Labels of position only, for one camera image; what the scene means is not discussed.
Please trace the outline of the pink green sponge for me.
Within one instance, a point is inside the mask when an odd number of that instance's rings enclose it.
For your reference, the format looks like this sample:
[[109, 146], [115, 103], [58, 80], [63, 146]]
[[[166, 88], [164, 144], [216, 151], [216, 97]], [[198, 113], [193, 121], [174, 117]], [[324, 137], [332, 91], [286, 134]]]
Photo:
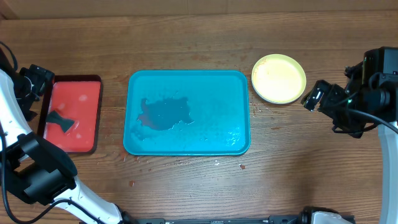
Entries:
[[59, 125], [64, 133], [68, 132], [75, 124], [74, 120], [62, 117], [56, 110], [47, 115], [46, 122]]

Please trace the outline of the yellow-green plate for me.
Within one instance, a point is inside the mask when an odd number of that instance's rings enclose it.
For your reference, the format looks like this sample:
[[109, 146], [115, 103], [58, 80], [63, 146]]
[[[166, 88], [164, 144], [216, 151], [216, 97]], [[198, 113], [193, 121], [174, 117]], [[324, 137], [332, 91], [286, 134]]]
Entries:
[[254, 91], [273, 104], [289, 104], [299, 99], [307, 84], [302, 66], [293, 58], [270, 54], [253, 66], [251, 82]]

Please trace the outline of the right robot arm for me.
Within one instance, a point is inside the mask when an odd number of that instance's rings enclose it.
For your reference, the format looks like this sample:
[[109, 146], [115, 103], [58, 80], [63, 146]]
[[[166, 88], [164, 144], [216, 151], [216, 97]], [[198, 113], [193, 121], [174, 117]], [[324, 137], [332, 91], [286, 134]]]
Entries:
[[347, 85], [319, 80], [301, 103], [332, 119], [334, 133], [359, 139], [377, 129], [382, 151], [380, 223], [397, 223], [397, 48], [364, 53], [363, 61], [345, 68]]

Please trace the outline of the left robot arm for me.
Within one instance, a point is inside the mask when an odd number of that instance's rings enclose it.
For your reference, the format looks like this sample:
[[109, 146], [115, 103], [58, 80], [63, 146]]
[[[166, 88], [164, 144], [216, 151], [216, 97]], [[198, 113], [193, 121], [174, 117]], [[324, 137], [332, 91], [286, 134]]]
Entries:
[[103, 200], [79, 178], [75, 164], [56, 145], [36, 135], [28, 125], [54, 74], [31, 65], [19, 68], [15, 57], [1, 54], [1, 193], [5, 211], [11, 211], [8, 194], [26, 204], [46, 209], [30, 220], [35, 223], [54, 207], [64, 209], [83, 223], [134, 223], [117, 205]]

